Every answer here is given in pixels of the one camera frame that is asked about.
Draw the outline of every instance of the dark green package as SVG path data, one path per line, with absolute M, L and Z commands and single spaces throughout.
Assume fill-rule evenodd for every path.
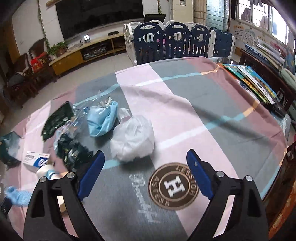
M 19 149 L 20 136 L 14 131 L 0 137 L 0 160 L 8 168 L 18 166 L 21 162 L 15 158 Z
M 78 169 L 82 163 L 91 161 L 93 157 L 92 151 L 71 139 L 67 134 L 62 134 L 57 143 L 57 156 L 63 159 L 69 171 L 73 168 Z
M 69 101 L 67 101 L 47 119 L 42 130 L 43 141 L 51 138 L 54 135 L 55 131 L 63 126 L 72 117 L 72 107 Z

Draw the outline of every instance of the stack of books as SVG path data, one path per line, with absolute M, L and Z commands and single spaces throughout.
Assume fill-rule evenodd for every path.
M 275 104 L 276 93 L 270 86 L 249 66 L 221 64 L 234 75 L 240 85 L 262 104 Z
M 255 55 L 258 59 L 265 64 L 268 64 L 276 71 L 283 68 L 285 60 L 280 56 L 280 53 L 260 39 L 258 39 L 258 43 L 256 43 L 255 47 L 246 45 L 246 51 Z

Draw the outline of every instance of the metal screw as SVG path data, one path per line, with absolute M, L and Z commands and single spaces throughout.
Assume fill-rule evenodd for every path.
M 224 177 L 224 176 L 225 176 L 225 174 L 224 174 L 223 171 L 217 171 L 217 172 L 216 172 L 216 175 L 217 175 L 218 177 Z
M 253 181 L 253 178 L 252 178 L 251 176 L 246 176 L 246 180 L 247 180 L 248 182 L 251 182 L 251 181 Z
M 41 183 L 43 183 L 43 182 L 46 181 L 46 179 L 47 179 L 47 177 L 41 177 L 41 178 L 39 179 L 39 181 L 40 181 Z
M 74 176 L 75 176 L 75 173 L 73 173 L 73 172 L 69 172 L 67 174 L 67 178 L 73 178 Z

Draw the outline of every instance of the glass block wall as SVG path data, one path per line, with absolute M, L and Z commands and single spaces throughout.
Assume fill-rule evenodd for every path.
M 216 27 L 221 31 L 227 31 L 229 17 L 229 0 L 207 0 L 208 27 Z

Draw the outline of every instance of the blue surgical mask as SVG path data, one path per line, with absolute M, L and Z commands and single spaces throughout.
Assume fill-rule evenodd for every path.
M 111 130 L 117 116 L 117 106 L 116 101 L 109 101 L 103 106 L 90 107 L 87 114 L 90 136 L 99 137 Z

